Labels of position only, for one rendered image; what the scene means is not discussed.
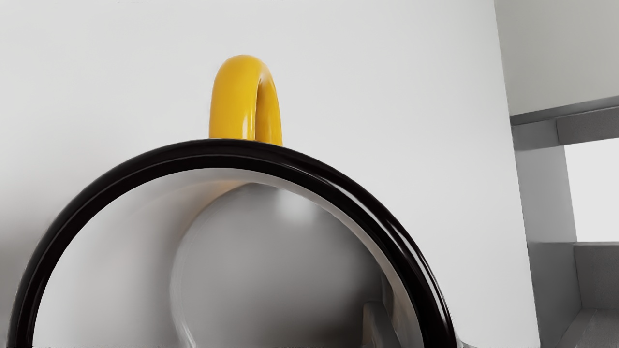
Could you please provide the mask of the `yellow mug with black rim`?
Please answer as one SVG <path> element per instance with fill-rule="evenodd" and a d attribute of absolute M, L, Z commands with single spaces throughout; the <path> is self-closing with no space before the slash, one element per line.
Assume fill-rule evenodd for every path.
<path fill-rule="evenodd" d="M 404 227 L 364 187 L 285 148 L 248 55 L 212 89 L 208 138 L 106 172 L 45 231 L 7 348 L 458 348 Z"/>

